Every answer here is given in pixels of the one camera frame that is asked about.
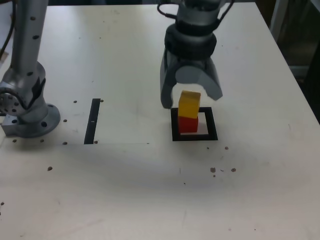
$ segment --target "gray metal arm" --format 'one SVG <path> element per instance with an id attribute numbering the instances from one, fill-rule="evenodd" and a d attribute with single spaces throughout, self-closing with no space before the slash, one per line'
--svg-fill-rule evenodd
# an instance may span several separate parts
<path id="1" fill-rule="evenodd" d="M 0 82 L 0 110 L 7 113 L 7 136 L 39 137 L 60 122 L 60 113 L 43 97 L 46 72 L 38 62 L 48 0 L 19 0 L 10 68 Z"/>

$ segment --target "cable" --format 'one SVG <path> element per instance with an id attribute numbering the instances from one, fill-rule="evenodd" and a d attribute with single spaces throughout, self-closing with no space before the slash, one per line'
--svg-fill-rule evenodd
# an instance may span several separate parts
<path id="1" fill-rule="evenodd" d="M 15 28 L 15 23 L 16 23 L 16 3 L 15 0 L 12 0 L 12 20 L 11 20 L 11 26 L 10 26 L 10 30 L 8 33 L 8 36 L 6 37 L 6 40 L 4 41 L 3 47 L 0 49 L 0 60 L 5 52 L 5 49 L 10 41 L 10 38 L 12 36 L 12 33 L 14 31 Z"/>
<path id="2" fill-rule="evenodd" d="M 235 0 L 231 0 L 231 3 L 229 4 L 229 6 L 227 7 L 227 9 L 224 11 L 224 13 L 221 15 L 219 22 L 221 23 L 221 21 L 224 19 L 224 17 L 227 15 L 227 13 L 229 12 L 229 10 L 231 9 L 232 5 L 235 3 Z"/>
<path id="3" fill-rule="evenodd" d="M 165 13 L 165 12 L 163 12 L 163 11 L 160 10 L 160 7 L 161 7 L 162 5 L 169 5 L 169 4 L 171 4 L 171 5 L 179 5 L 178 3 L 174 3 L 174 2 L 159 3 L 158 6 L 156 7 L 156 9 L 158 10 L 158 12 L 159 12 L 161 15 L 165 16 L 166 18 L 177 19 L 177 16 L 176 16 L 176 15 L 170 14 L 170 13 Z"/>

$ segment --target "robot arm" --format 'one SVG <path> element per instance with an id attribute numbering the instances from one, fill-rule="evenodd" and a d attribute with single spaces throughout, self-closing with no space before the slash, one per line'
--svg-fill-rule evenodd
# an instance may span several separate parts
<path id="1" fill-rule="evenodd" d="M 213 100 L 223 96 L 211 59 L 217 39 L 217 29 L 234 1 L 218 19 L 224 0 L 182 0 L 177 15 L 158 11 L 175 23 L 166 30 L 165 50 L 160 70 L 161 103 L 166 109 L 173 105 L 172 90 L 177 83 L 199 84 Z"/>
<path id="2" fill-rule="evenodd" d="M 46 104 L 46 72 L 37 61 L 48 0 L 19 0 L 10 68 L 0 82 L 2 128 L 7 136 L 39 137 L 60 121 L 58 109 Z"/>

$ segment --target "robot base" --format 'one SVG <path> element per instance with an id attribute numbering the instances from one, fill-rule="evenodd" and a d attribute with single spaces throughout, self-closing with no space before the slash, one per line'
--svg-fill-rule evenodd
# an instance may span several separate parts
<path id="1" fill-rule="evenodd" d="M 25 123 L 18 117 L 6 115 L 2 129 L 7 137 L 36 138 L 48 134 L 60 122 L 60 113 L 56 106 L 47 104 L 48 114 L 40 121 Z"/>

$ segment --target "red cube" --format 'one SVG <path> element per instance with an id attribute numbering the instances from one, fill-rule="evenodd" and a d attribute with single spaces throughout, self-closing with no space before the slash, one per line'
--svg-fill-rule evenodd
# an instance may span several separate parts
<path id="1" fill-rule="evenodd" d="M 198 118 L 178 116 L 178 127 L 180 134 L 196 133 L 198 131 Z"/>

